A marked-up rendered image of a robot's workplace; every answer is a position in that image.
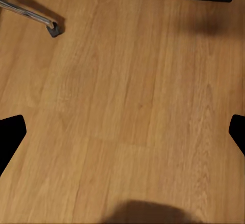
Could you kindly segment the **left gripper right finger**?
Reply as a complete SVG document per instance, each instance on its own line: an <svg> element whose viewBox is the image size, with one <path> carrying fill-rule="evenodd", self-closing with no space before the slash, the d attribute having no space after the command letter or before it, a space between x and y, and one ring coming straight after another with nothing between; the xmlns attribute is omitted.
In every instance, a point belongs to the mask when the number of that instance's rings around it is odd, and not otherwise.
<svg viewBox="0 0 245 224"><path fill-rule="evenodd" d="M242 151L245 156L245 117L240 115L233 115L230 126L229 134Z"/></svg>

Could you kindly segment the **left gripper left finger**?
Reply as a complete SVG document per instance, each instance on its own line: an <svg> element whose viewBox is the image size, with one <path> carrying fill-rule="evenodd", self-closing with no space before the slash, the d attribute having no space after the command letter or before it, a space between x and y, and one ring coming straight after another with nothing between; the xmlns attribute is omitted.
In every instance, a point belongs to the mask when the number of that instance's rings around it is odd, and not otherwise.
<svg viewBox="0 0 245 224"><path fill-rule="evenodd" d="M0 120L0 176L26 134L23 115Z"/></svg>

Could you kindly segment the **swivel chair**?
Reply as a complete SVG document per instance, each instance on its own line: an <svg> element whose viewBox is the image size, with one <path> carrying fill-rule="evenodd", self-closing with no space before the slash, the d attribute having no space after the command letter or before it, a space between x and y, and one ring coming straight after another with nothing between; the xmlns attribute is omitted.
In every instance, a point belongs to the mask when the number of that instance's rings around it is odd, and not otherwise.
<svg viewBox="0 0 245 224"><path fill-rule="evenodd" d="M45 17L39 16L35 13L32 13L30 11L27 11L23 8L20 8L16 5L13 5L9 2L0 0L0 8L4 8L7 9L9 11L15 12L19 15L25 16L27 18L30 18L32 20L38 21L40 23L43 23L46 25L47 30L49 31L49 33L51 34L52 37L55 37L56 35L58 35L59 33L61 34L62 31L59 28L58 24L56 22L52 22L50 19L47 19Z"/></svg>

